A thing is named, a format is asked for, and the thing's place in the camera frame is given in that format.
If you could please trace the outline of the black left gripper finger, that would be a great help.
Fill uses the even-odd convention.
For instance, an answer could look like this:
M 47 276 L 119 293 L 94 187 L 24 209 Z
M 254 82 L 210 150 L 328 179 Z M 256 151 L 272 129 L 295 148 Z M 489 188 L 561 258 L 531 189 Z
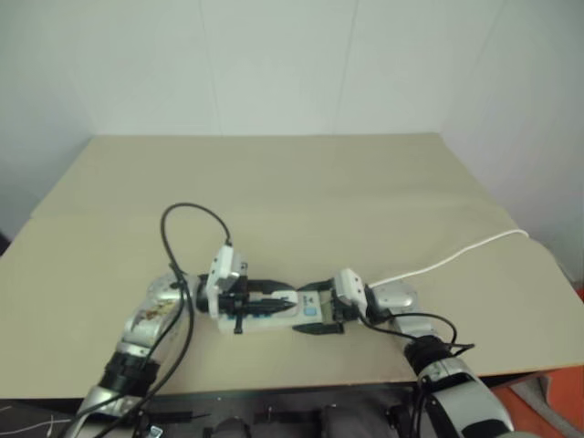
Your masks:
M 296 289 L 288 283 L 273 279 L 248 279 L 247 292 L 271 295 L 281 291 L 295 291 Z
M 293 307 L 293 302 L 283 298 L 263 298 L 248 303 L 248 313 L 251 315 L 271 315 L 287 311 Z

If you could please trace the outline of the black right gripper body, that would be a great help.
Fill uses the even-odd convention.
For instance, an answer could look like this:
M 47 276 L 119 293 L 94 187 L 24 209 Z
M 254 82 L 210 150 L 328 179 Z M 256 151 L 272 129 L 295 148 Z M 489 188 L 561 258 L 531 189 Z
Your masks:
M 345 323 L 356 319 L 356 308 L 351 289 L 339 286 L 336 282 L 331 287 L 331 307 L 333 320 Z

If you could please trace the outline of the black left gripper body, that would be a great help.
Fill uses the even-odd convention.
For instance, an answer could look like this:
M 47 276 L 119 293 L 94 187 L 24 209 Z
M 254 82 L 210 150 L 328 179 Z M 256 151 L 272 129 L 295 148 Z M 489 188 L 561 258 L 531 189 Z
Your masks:
M 218 308 L 220 317 L 233 322 L 235 335 L 243 333 L 243 320 L 247 315 L 248 302 L 248 275 L 240 276 L 227 291 L 219 295 Z

